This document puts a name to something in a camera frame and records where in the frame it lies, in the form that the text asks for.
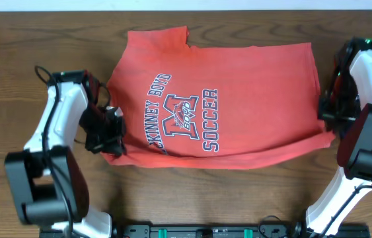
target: wood plank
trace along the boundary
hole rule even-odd
[[[3,169],[6,153],[22,149],[32,135],[47,100],[33,65],[87,68],[107,81],[128,30],[181,25],[189,26],[188,43],[199,47],[312,42],[325,87],[342,44],[352,36],[372,38],[372,11],[0,13],[0,237],[37,236],[35,227],[19,225]],[[249,171],[111,167],[80,145],[74,154],[91,203],[120,223],[257,223],[266,215],[298,219],[333,177],[337,145]],[[372,193],[346,221],[366,222],[372,232]]]

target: folded fabric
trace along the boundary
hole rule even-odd
[[[187,27],[128,32],[108,89],[126,119],[111,165],[253,169],[328,147],[311,44],[187,45]]]

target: wooden table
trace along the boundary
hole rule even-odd
[[[128,30],[182,25],[190,28],[188,43],[200,47],[312,42],[325,88],[343,43],[352,36],[372,38],[372,11],[0,13],[0,237],[38,233],[20,225],[3,168],[6,154],[22,149],[32,135],[48,97],[33,66],[87,68],[107,81]],[[91,204],[120,222],[258,223],[266,215],[298,219],[330,182],[336,149],[334,142],[330,149],[250,171],[111,167],[81,145],[74,154]],[[366,222],[372,232],[372,192],[346,221]]]

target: wood grain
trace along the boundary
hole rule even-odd
[[[199,47],[312,42],[325,87],[342,44],[352,36],[372,38],[372,11],[0,13],[0,237],[38,232],[19,224],[3,169],[6,154],[22,149],[32,135],[47,100],[33,66],[87,68],[107,81],[128,30],[182,25],[190,28],[188,43]],[[74,154],[92,205],[119,222],[257,223],[271,214],[296,220],[333,177],[336,149],[334,142],[329,149],[249,171],[111,167],[80,145]],[[346,221],[366,222],[372,232],[372,193]]]

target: team logo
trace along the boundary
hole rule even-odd
[[[178,97],[167,95],[164,101],[164,109],[171,113],[171,116],[162,121],[164,135],[189,136],[190,139],[199,139],[196,123],[192,119],[196,116],[198,96]]]

